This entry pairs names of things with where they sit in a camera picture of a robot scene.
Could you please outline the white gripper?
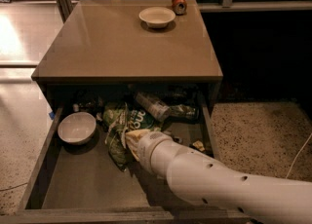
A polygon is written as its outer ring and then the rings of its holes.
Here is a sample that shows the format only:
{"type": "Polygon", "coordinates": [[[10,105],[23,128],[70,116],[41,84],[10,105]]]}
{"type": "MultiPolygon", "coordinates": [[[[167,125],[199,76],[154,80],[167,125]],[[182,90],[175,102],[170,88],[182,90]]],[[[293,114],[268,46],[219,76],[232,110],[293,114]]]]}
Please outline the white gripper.
{"type": "Polygon", "coordinates": [[[134,158],[150,173],[153,172],[151,157],[154,149],[163,141],[172,141],[168,135],[149,129],[128,131],[125,140],[134,158]]]}

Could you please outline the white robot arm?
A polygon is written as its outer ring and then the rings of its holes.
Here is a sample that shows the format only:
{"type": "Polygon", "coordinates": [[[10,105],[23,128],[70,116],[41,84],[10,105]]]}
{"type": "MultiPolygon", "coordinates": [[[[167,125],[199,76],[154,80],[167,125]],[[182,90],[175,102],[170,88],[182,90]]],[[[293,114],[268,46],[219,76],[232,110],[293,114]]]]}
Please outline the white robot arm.
{"type": "Polygon", "coordinates": [[[312,183],[242,173],[160,132],[129,131],[141,166],[192,205],[238,210],[263,224],[312,224],[312,183]]]}

